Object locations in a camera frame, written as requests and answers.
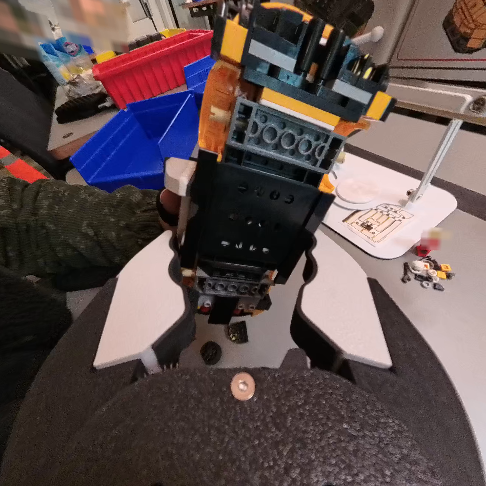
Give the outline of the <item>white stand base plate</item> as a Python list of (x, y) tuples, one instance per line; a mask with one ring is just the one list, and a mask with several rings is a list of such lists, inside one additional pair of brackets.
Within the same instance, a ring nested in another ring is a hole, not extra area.
[[(426, 81), (391, 81), (388, 88), (398, 95), (399, 108), (411, 108), (421, 114), (442, 116), (449, 122), (422, 178), (406, 175), (404, 168), (392, 168), (377, 150), (354, 145), (358, 136), (367, 136), (381, 124), (371, 120), (368, 130), (355, 131), (338, 156), (331, 175), (336, 196), (323, 224), (375, 258), (393, 259), (415, 246), (423, 233), (438, 227), (457, 208), (457, 199), (449, 191), (431, 185), (447, 152), (464, 122), (485, 126), (485, 90), (448, 86)], [(372, 246), (344, 227), (342, 220), (355, 210), (367, 210), (381, 203), (402, 206), (415, 217), (389, 241)]]

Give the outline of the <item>pile of small lego parts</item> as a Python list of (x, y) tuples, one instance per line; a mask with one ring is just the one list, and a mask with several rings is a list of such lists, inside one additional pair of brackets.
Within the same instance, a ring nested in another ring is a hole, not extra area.
[(400, 281), (403, 284), (416, 281), (423, 289), (444, 292), (445, 282), (455, 277), (456, 273), (450, 265), (440, 264), (437, 260), (426, 257), (404, 262)]

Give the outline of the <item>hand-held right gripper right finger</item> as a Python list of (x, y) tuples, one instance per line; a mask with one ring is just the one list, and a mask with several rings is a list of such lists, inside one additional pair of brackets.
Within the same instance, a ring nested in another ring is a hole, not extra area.
[(305, 253), (304, 283), (291, 320), (291, 336), (315, 366), (354, 361), (388, 370), (392, 359), (368, 277), (326, 235), (314, 235)]

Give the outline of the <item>blue printed plastic bag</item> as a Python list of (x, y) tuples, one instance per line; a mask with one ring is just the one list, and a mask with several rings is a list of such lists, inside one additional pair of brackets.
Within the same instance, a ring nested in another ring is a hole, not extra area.
[(38, 42), (41, 61), (59, 86), (66, 86), (78, 75), (92, 71), (93, 62), (85, 46), (67, 40), (65, 36), (52, 42)]

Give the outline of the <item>black quarter-round lego plate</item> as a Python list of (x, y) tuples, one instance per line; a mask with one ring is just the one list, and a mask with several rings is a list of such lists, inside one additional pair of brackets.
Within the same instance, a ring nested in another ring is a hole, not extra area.
[(247, 325), (245, 320), (230, 323), (226, 326), (227, 338), (231, 343), (241, 345), (248, 343)]

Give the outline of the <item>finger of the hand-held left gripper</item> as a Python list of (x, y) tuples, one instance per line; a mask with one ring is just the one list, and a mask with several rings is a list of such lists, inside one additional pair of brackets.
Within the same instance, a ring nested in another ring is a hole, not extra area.
[(191, 216), (191, 184), (197, 168), (196, 160), (168, 157), (165, 160), (165, 188), (181, 197), (176, 237), (184, 243), (188, 220)]

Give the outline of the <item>person's left forearm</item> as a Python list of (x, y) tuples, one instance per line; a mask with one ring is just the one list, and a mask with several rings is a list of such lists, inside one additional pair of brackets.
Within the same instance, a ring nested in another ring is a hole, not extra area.
[(119, 268), (161, 233), (159, 191), (1, 177), (1, 270), (47, 277)]

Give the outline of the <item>black ribbed object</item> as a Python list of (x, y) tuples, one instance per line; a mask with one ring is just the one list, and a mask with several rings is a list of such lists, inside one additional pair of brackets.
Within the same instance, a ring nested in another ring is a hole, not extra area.
[(112, 107), (113, 102), (105, 93), (94, 93), (70, 99), (54, 112), (59, 124), (67, 124), (90, 118)]

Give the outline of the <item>small blue plastic bin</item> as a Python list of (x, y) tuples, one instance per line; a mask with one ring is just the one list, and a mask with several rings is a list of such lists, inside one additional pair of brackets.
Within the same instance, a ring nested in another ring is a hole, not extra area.
[(202, 106), (206, 82), (215, 63), (210, 56), (205, 56), (184, 67), (186, 86), (193, 91), (198, 109)]

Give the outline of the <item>person's left hand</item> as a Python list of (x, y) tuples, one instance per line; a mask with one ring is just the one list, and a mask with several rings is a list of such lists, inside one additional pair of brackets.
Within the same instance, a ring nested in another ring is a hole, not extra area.
[(171, 215), (178, 215), (180, 209), (181, 197), (168, 190), (162, 189), (157, 196), (157, 209)]

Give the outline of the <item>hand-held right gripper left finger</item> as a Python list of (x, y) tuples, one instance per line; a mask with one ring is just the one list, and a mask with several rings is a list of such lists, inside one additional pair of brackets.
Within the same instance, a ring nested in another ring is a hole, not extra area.
[(176, 366), (195, 337), (175, 239), (163, 232), (119, 273), (93, 366), (139, 360), (149, 374)]

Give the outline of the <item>orange lego car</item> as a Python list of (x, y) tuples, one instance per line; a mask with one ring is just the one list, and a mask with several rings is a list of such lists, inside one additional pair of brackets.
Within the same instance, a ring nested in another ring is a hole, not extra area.
[(218, 1), (181, 266), (197, 313), (228, 325), (271, 306), (333, 199), (347, 139), (383, 122), (389, 64), (284, 3)]

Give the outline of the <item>black lego wheel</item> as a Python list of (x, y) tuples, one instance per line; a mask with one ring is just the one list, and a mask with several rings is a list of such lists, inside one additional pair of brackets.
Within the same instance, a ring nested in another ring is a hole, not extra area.
[(222, 358), (221, 346), (214, 341), (207, 341), (201, 347), (200, 355), (205, 365), (214, 366)]

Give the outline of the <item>lego sticker sheet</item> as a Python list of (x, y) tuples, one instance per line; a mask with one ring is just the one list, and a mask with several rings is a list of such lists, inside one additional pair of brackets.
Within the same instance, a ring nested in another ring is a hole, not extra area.
[(402, 206), (381, 203), (367, 210), (355, 210), (341, 224), (372, 246), (389, 241), (414, 219)]

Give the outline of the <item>yellow plastic bin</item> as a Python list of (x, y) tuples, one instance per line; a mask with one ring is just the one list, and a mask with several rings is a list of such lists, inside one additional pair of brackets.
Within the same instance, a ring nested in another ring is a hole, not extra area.
[(118, 51), (107, 51), (103, 52), (101, 54), (97, 54), (95, 56), (95, 61), (96, 64), (100, 64), (102, 62), (105, 62), (107, 60), (111, 60), (114, 57), (117, 57), (119, 55), (122, 55), (124, 53), (128, 53), (130, 51), (133, 51), (139, 47), (143, 47), (146, 45), (149, 45), (155, 41), (160, 41), (160, 40), (165, 40), (168, 38), (171, 38), (175, 35), (178, 35), (180, 33), (185, 33), (186, 29), (185, 28), (172, 28), (172, 29), (164, 29), (162, 31), (159, 31), (157, 33), (151, 33), (147, 35), (140, 36), (128, 43), (127, 48), (123, 52), (118, 52)]

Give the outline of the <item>red plastic bin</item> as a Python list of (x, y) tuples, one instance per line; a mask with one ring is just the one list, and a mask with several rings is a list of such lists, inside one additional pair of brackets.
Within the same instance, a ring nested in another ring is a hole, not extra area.
[(128, 104), (156, 97), (185, 84), (184, 67), (210, 55), (211, 30), (188, 30), (151, 42), (93, 66), (114, 104)]

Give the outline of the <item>large blue plastic bin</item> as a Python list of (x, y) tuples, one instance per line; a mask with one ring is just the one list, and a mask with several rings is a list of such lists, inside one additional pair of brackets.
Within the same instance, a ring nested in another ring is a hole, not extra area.
[(159, 190), (167, 158), (189, 159), (198, 141), (193, 90), (130, 103), (94, 134), (70, 161), (90, 186), (107, 192), (125, 185)]

